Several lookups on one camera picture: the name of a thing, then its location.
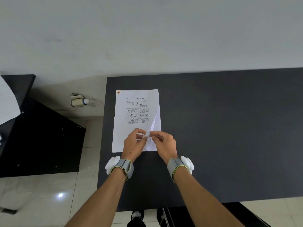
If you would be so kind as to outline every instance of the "black furniture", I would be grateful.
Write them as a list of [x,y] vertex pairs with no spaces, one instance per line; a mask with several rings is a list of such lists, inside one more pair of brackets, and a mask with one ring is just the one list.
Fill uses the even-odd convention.
[[[109,77],[98,187],[112,156],[116,90],[159,89],[162,130],[220,202],[303,195],[303,68]],[[143,152],[118,211],[184,206],[157,152]]]
[[79,171],[85,128],[28,97],[35,75],[3,75],[21,114],[0,125],[0,177]]

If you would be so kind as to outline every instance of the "printed worksheet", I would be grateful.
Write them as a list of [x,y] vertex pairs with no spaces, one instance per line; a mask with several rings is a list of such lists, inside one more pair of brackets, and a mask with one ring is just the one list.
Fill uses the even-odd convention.
[[124,139],[135,129],[146,131],[148,137],[143,151],[156,151],[149,133],[161,130],[158,89],[116,91],[116,108],[112,152],[122,152]]

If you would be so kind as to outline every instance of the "white paper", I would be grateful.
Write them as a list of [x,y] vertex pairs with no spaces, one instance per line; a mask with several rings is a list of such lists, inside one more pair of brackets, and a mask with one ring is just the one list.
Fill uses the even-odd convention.
[[0,125],[20,115],[14,93],[0,76]]
[[161,130],[158,89],[116,91],[112,152],[123,151],[124,140],[135,128],[146,131],[148,139],[143,151],[156,151],[149,133]]

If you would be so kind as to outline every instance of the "shoe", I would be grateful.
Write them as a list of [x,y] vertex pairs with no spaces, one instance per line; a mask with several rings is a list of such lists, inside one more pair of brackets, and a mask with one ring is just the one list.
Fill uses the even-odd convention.
[[131,215],[131,220],[134,219],[135,217],[139,217],[143,221],[143,219],[144,219],[144,210],[133,211],[133,213]]

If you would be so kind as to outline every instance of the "wrist tracker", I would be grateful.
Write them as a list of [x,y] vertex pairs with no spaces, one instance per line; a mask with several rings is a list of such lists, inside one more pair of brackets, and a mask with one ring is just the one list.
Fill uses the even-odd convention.
[[174,183],[176,183],[174,180],[174,173],[176,169],[178,169],[181,166],[186,167],[187,170],[190,172],[190,174],[192,174],[192,171],[195,169],[194,164],[192,164],[189,158],[186,158],[184,156],[181,156],[181,159],[171,158],[169,160],[169,163],[167,164],[167,169]]
[[116,167],[124,169],[124,172],[126,174],[126,180],[130,179],[132,173],[134,172],[134,165],[131,163],[131,161],[128,159],[120,159],[120,156],[111,157],[111,159],[105,166],[106,173],[110,175],[112,170]]

